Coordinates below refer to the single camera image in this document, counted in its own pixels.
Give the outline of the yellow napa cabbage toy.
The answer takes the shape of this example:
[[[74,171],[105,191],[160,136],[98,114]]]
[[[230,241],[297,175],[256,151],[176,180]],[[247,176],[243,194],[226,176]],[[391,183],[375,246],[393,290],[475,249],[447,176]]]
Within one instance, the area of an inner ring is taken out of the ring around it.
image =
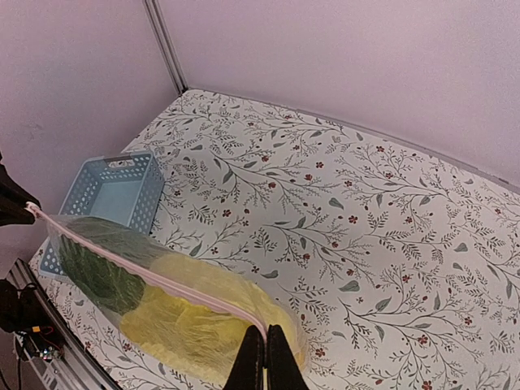
[[[300,369],[308,348],[301,325],[255,283],[189,256],[172,253],[153,260],[151,271],[190,288],[218,297],[254,314],[266,325],[284,331]],[[142,351],[172,369],[214,384],[224,384],[250,323],[229,313],[217,313],[146,286],[136,309],[121,319],[120,331]]]

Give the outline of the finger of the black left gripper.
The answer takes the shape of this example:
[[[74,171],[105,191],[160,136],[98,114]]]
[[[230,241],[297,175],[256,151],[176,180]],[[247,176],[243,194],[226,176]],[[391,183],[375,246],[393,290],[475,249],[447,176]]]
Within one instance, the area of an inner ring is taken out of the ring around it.
[[[0,208],[1,225],[30,225],[35,223],[35,216],[26,209],[28,202],[41,206],[40,202],[20,187],[0,164]]]

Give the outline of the light blue plastic basket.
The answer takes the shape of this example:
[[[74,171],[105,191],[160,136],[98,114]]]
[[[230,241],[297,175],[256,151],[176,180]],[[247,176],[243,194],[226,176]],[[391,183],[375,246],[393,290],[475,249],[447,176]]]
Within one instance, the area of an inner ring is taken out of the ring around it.
[[[68,190],[58,221],[98,217],[148,235],[164,183],[149,151],[88,159]]]

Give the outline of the clear pink zip top bag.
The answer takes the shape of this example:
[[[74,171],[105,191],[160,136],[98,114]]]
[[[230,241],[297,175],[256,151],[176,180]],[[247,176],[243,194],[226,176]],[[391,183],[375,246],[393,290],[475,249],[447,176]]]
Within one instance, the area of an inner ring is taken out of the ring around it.
[[[28,211],[30,211],[36,218],[42,219],[45,221],[50,243],[54,247],[56,254],[59,258],[59,236],[63,235],[76,243],[84,246],[86,249],[94,252],[95,254],[104,257],[105,259],[113,262],[115,265],[126,269],[131,274],[139,275],[146,283],[146,286],[152,286],[162,289],[165,293],[173,296],[173,297],[183,297],[187,301],[193,303],[194,305],[203,305],[214,312],[217,313],[229,313],[233,314],[236,317],[244,319],[250,323],[249,326],[255,326],[264,339],[264,359],[263,359],[263,389],[267,388],[267,369],[266,369],[266,349],[267,349],[267,333],[270,325],[266,325],[261,319],[257,318],[254,314],[251,314],[240,307],[233,305],[232,303],[220,299],[218,297],[214,297],[212,295],[205,294],[203,292],[197,291],[196,289],[190,288],[180,282],[176,282],[174,280],[168,279],[165,276],[159,275],[153,271],[151,271],[150,267],[148,269],[137,265],[134,262],[131,262],[125,258],[120,257],[117,254],[111,253],[108,250],[105,250],[95,244],[93,244],[90,240],[86,240],[82,236],[74,233],[70,229],[68,229],[65,224],[59,222],[59,216],[47,215],[45,214],[36,204],[28,203],[26,205]],[[166,250],[166,253],[160,255],[160,257],[167,254],[182,254],[167,247],[162,247]],[[115,312],[104,309],[101,307],[97,308],[101,310],[118,328],[121,322],[123,315],[116,314]]]

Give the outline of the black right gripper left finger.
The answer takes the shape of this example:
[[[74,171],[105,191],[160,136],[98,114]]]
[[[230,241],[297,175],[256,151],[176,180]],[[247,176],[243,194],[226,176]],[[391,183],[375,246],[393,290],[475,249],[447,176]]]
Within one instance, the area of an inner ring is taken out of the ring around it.
[[[223,390],[263,389],[264,339],[255,326],[248,327]]]

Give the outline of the green bok choy toy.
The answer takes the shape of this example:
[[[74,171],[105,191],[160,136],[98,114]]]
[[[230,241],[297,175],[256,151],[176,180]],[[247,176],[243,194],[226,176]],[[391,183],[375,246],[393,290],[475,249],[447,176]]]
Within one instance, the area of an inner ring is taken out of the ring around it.
[[[68,219],[65,226],[93,244],[148,269],[166,250],[150,237],[97,217]],[[146,283],[66,236],[58,237],[65,275],[96,306],[123,315],[139,305]]]

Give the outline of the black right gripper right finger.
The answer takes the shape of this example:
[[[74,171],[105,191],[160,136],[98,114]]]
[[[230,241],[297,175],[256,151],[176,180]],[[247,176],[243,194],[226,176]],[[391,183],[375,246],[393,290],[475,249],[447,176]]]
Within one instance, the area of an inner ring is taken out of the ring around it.
[[[266,344],[266,383],[269,390],[308,390],[280,325],[270,325]]]

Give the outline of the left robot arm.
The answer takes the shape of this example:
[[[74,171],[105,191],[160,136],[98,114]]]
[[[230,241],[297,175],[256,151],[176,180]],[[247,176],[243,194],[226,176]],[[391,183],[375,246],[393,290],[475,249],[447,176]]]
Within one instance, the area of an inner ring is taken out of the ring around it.
[[[34,224],[35,216],[26,209],[27,202],[33,201],[39,205],[38,200],[21,188],[1,164],[1,226]],[[1,329],[8,333],[23,329],[22,318],[19,289],[1,279]]]

